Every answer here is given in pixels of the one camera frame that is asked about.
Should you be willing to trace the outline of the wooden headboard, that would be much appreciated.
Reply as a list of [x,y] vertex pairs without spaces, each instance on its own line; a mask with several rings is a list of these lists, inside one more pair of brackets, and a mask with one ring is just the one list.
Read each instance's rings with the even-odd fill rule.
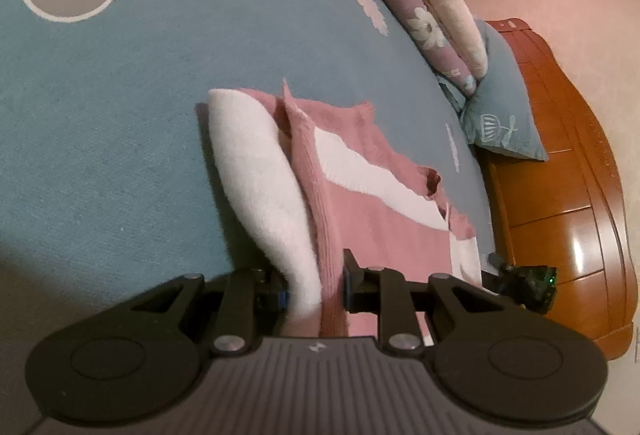
[[491,25],[518,62],[549,156],[478,154],[497,250],[514,265],[555,267],[549,318],[590,337],[607,359],[620,358],[634,337],[638,285],[611,146],[547,42],[518,18]]

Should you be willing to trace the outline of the teal pillow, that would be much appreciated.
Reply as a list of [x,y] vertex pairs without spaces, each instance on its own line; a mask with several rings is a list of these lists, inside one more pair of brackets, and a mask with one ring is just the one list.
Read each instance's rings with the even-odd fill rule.
[[488,71],[474,94],[466,97],[448,79],[440,74],[436,77],[454,107],[466,142],[511,158],[547,161],[526,84],[510,45],[484,20],[475,23],[485,43]]

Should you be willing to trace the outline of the pink and white knit sweater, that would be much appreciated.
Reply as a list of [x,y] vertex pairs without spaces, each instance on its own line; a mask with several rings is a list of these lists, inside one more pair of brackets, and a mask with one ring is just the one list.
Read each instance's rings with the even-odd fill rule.
[[475,229],[442,177],[390,147],[369,103],[342,108],[248,88],[208,94],[208,129],[236,217],[288,284],[287,337],[360,337],[369,313],[343,303],[343,266],[479,285]]

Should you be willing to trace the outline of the teal floral bed sheet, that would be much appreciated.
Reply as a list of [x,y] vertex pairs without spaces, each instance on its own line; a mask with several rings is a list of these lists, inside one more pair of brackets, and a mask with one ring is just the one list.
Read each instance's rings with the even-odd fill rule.
[[49,333],[183,273],[262,255],[220,187],[207,94],[367,100],[392,147],[442,177],[495,247],[472,151],[383,0],[1,0],[1,429]]

